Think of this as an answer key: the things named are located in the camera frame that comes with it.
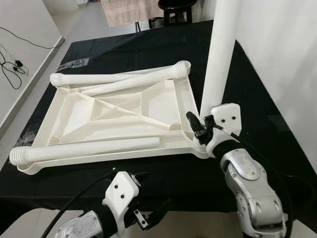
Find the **table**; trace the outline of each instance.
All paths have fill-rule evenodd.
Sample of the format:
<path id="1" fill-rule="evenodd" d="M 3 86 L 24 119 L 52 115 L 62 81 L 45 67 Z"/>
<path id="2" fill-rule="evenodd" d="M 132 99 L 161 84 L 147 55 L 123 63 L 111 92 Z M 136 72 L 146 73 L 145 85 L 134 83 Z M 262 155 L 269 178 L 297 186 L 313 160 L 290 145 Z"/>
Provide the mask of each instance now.
<path id="1" fill-rule="evenodd" d="M 188 60 L 195 101 L 200 108 L 211 39 L 212 22 L 172 26 L 135 34 L 72 43 L 62 64 L 90 58 L 88 65 L 66 68 L 69 74 L 109 74 L 174 64 Z M 53 99 L 48 86 L 21 137 L 37 133 Z M 238 42 L 235 44 L 224 103 L 241 106 L 241 135 L 260 150 L 279 171 L 298 175 L 317 186 L 317 177 L 294 135 L 280 115 Z M 140 210 L 151 211 L 167 198 L 176 211 L 236 211 L 235 197 L 227 188 L 215 159 L 201 160 L 191 154 L 138 158 L 45 168 L 29 176 L 8 162 L 0 172 L 0 208 L 5 218 L 1 233 L 23 213 L 34 208 L 58 209 L 90 181 L 113 167 L 131 173 L 148 171 L 140 190 Z M 279 195 L 275 181 L 269 181 Z M 309 191 L 301 181 L 286 179 L 300 220 L 316 231 L 316 206 L 304 211 Z M 71 209 L 84 209 L 102 200 L 107 182 L 83 195 Z"/>

